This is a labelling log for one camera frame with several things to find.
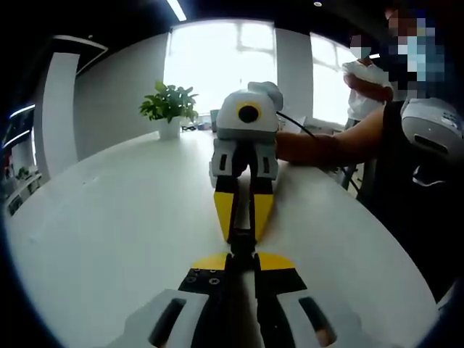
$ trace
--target human arm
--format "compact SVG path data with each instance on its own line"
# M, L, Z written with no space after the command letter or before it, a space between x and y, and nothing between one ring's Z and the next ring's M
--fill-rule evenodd
M389 86L381 86L377 83L367 82L357 78L354 74L347 73L343 77L344 82L359 94L378 102L390 102L393 99L393 90Z
M330 136L278 132L277 158L299 165L343 167L374 158L381 145L384 107L344 132Z

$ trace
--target black shirt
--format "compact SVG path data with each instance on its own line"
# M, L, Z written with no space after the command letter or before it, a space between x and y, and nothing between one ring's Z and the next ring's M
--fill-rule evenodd
M464 195L456 183L423 187L413 182L414 171L426 157L402 131L402 105L385 106L373 189L360 201L402 245L439 301L457 275Z

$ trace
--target robotic arm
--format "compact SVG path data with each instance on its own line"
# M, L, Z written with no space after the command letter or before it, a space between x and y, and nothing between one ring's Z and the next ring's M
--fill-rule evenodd
M239 233L233 229L238 200L237 178L249 166L250 225L246 245L251 247L262 235L273 203L272 181L278 164L274 141L278 130L276 112L282 110L283 96L271 82L251 82L248 89L230 94L217 115L217 138L210 163L215 183L215 205L224 239L233 244Z

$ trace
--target table surface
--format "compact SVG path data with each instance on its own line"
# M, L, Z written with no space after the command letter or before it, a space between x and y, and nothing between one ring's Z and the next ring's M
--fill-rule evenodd
M135 138L79 162L7 221L28 296L66 347L109 343L176 289L200 257L228 251L208 175L209 132ZM310 291L346 302L363 328L408 347L436 318L426 282L369 211L325 173L280 164L258 250L297 265Z

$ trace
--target bright window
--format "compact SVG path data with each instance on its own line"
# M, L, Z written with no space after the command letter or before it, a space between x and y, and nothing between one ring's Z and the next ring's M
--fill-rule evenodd
M345 125L348 120L349 87L341 65L356 60L351 51L332 40L311 33L313 110L315 119Z
M250 81L277 84L276 40L272 23L208 20L173 28L164 82L194 87L201 115L219 109L231 92Z

